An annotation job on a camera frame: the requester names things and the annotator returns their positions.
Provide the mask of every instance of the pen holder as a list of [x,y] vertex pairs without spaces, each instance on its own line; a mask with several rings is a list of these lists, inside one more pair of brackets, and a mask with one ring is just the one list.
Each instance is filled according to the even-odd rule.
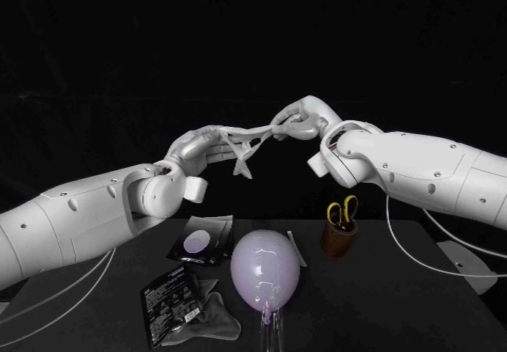
[[[336,219],[337,215],[337,213],[333,213],[330,219]],[[340,258],[346,255],[357,229],[357,222],[353,219],[350,219],[350,223],[346,223],[344,229],[334,226],[330,220],[327,220],[320,246],[328,257]]]

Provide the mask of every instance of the scissors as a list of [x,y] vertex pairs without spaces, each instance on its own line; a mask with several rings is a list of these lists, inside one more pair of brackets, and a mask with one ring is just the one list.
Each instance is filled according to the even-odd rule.
[[[339,224],[336,224],[331,221],[331,216],[330,216],[330,211],[334,206],[339,206]],[[351,219],[354,218],[356,212],[357,212],[357,207],[359,207],[359,200],[354,195],[350,195],[344,202],[343,202],[343,209],[341,206],[337,202],[331,203],[330,206],[327,207],[327,220],[330,223],[333,223],[334,226],[340,226],[344,229],[344,226],[347,225],[349,222],[351,222]]]

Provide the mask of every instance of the white cable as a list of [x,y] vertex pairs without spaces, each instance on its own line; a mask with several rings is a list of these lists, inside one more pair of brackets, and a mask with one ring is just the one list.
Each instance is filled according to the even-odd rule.
[[13,314],[10,317],[4,318],[0,320],[0,325],[3,323],[6,323],[9,320],[14,319],[16,317],[19,317],[20,315],[26,314],[30,310],[36,309],[39,306],[42,306],[43,304],[46,304],[49,301],[52,301],[56,297],[59,297],[59,295],[62,295],[89,275],[92,272],[95,272],[95,269],[99,267],[99,265],[104,263],[105,258],[108,257],[108,254],[111,253],[111,251],[108,251],[105,253],[105,256],[102,257],[101,261],[97,263],[97,265],[94,266],[94,268],[89,270],[89,272],[79,278],[79,280],[69,285],[61,292],[55,293],[49,298],[46,298],[43,301],[40,301],[39,303],[36,303],[33,306],[27,307],[26,309],[23,309],[20,312],[17,312],[16,314]]
[[468,246],[470,248],[474,248],[477,251],[483,252],[483,253],[487,253],[487,254],[491,254],[494,255],[496,257],[500,257],[500,258],[506,258],[507,259],[507,255],[504,254],[500,254],[500,253],[496,253],[496,252],[491,252],[488,251],[487,249],[481,248],[481,247],[477,247],[475,245],[464,242],[464,240],[461,240],[457,236],[452,235],[452,233],[444,228],[444,226],[438,223],[438,221],[434,219],[434,217],[431,216],[431,214],[428,213],[426,209],[422,209],[422,211],[426,213],[431,221],[435,223],[435,225],[441,228],[441,230],[447,233],[447,235],[454,239],[457,240],[461,244],[464,244],[465,246]]
[[395,233],[393,233],[393,229],[390,227],[390,219],[389,219],[389,196],[386,198],[386,218],[387,218],[387,226],[389,226],[389,230],[390,230],[390,234],[393,236],[393,239],[395,239],[395,242],[399,246],[399,248],[402,249],[402,251],[405,252],[405,254],[411,257],[411,259],[418,263],[421,264],[422,266],[425,266],[428,269],[431,270],[435,270],[444,274],[448,274],[448,275],[455,275],[455,276],[467,276],[467,277],[507,277],[507,274],[498,274],[498,275],[471,275],[471,274],[460,274],[460,273],[454,273],[451,271],[445,271],[445,270],[441,270],[441,269],[436,269],[434,268],[432,266],[426,265],[425,263],[419,262],[419,260],[416,260],[411,253],[405,250],[405,248],[402,247],[402,245],[399,244],[398,242],[398,239],[396,239],[396,236],[395,236]]
[[98,277],[97,279],[97,282],[92,286],[92,288],[89,289],[89,291],[86,292],[85,296],[82,297],[82,299],[78,301],[78,303],[69,308],[69,310],[50,322],[48,323],[42,328],[39,328],[36,331],[30,332],[27,335],[22,336],[19,339],[16,339],[14,341],[10,341],[4,344],[0,345],[0,348],[1,347],[6,347],[7,345],[12,345],[13,343],[22,341],[23,339],[26,339],[27,337],[30,337],[32,335],[35,335],[37,332],[40,332],[45,328],[48,328],[49,326],[52,326],[74,310],[74,308],[79,305],[79,303],[85,300],[85,298],[88,297],[88,295],[91,294],[91,292],[94,291],[94,288],[97,287],[98,285],[98,282],[101,281],[102,279],[102,276],[108,270],[108,267],[110,267],[110,264],[111,264],[111,260],[112,260],[112,257],[114,257],[114,252],[117,251],[117,249],[112,250],[112,254],[111,254],[111,257],[110,257],[110,261],[108,261],[108,264],[104,268],[104,271],[102,271],[102,274],[101,276]]

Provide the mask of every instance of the packaging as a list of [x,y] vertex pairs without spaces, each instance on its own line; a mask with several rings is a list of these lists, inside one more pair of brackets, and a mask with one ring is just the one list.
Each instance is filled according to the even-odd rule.
[[153,349],[166,335],[182,329],[202,311],[196,285],[183,264],[146,286],[141,305],[148,347]]
[[232,216],[193,216],[176,240],[167,258],[199,266],[219,265],[232,255]]

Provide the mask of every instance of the purple balloon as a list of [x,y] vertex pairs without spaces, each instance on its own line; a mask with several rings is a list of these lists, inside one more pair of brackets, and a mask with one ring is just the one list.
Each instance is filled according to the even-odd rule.
[[300,259],[287,237],[271,230],[248,233],[232,253],[231,272],[241,297],[268,323],[300,280]]

